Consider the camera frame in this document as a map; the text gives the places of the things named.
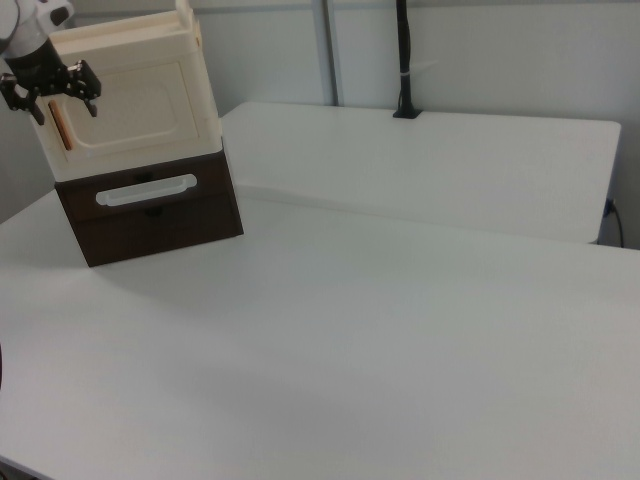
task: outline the drawer handle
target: drawer handle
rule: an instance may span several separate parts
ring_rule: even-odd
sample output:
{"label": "drawer handle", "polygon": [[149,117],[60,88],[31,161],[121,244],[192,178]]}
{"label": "drawer handle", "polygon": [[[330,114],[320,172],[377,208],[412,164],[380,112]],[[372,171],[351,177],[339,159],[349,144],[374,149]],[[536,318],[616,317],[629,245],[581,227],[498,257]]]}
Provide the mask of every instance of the drawer handle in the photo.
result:
{"label": "drawer handle", "polygon": [[119,207],[154,198],[177,195],[186,192],[188,188],[195,187],[197,184],[198,179],[189,173],[179,177],[165,178],[155,182],[140,183],[130,187],[98,192],[96,194],[96,202],[108,207]]}

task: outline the black cable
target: black cable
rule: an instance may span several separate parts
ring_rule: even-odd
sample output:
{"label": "black cable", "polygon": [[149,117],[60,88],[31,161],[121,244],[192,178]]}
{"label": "black cable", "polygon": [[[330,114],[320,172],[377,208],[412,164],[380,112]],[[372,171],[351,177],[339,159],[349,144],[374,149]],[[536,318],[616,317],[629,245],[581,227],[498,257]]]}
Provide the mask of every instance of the black cable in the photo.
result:
{"label": "black cable", "polygon": [[615,214],[616,220],[618,221],[618,232],[620,233],[620,248],[624,248],[624,233],[622,231],[622,220],[620,219],[620,213],[618,212],[618,208],[616,207],[615,202],[611,205],[611,212]]}

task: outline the white tabletop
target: white tabletop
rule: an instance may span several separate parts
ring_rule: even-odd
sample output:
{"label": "white tabletop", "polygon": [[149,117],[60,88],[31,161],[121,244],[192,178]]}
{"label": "white tabletop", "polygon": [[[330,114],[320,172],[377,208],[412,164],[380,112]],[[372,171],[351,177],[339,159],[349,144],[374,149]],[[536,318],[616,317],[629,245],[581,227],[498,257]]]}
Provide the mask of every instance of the white tabletop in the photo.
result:
{"label": "white tabletop", "polygon": [[640,478],[640,255],[240,198],[95,269],[0,226],[0,457],[55,480]]}
{"label": "white tabletop", "polygon": [[223,118],[254,198],[578,243],[598,238],[620,125],[245,103]]}

